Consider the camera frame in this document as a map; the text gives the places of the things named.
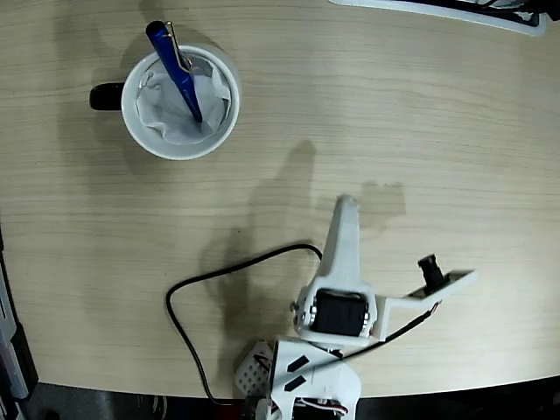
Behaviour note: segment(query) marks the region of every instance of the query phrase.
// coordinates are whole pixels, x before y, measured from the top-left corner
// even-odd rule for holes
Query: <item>black floor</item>
[[[242,402],[234,409],[220,409],[203,399],[169,397],[164,404],[164,398],[158,397],[153,414],[154,405],[150,395],[40,383],[23,409],[27,420],[161,420],[164,405],[166,420],[234,420],[242,413]],[[358,406],[358,420],[418,418],[559,420],[560,377],[444,394],[364,398]]]

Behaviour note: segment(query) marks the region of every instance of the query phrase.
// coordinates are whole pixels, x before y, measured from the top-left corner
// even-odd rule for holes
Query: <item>black mug handle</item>
[[[103,83],[89,92],[89,106],[96,111],[120,111],[124,83]]]

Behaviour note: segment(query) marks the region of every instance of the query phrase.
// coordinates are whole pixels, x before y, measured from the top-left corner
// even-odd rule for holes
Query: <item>white robotic arm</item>
[[[425,286],[406,297],[376,296],[373,287],[360,278],[359,242],[358,205],[354,198],[341,196],[334,208],[317,275],[290,306],[300,339],[276,340],[265,387],[267,395],[257,405],[257,420],[309,418],[309,412],[302,410],[313,408],[324,411],[324,416],[315,413],[314,418],[354,420],[361,382],[340,360],[340,349],[365,347],[372,335],[384,341],[393,308],[428,310],[477,277],[474,271],[443,275],[435,256],[429,255],[418,262]],[[259,368],[250,366],[256,355],[263,352],[249,355],[249,372]],[[240,383],[244,375],[246,372],[238,371]]]

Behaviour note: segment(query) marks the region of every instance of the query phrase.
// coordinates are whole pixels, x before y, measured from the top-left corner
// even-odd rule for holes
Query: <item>wooden table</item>
[[[560,31],[531,38],[326,0],[28,0],[3,6],[0,217],[17,311],[44,382],[202,396],[164,308],[178,280],[289,242],[324,244],[361,203],[361,270],[380,293],[417,259],[480,280],[352,364],[364,396],[560,374]],[[150,52],[144,27],[219,46],[244,96],[232,136],[153,157],[90,88]],[[305,252],[175,298],[217,396],[247,344],[291,331]],[[394,328],[416,316],[397,313]]]

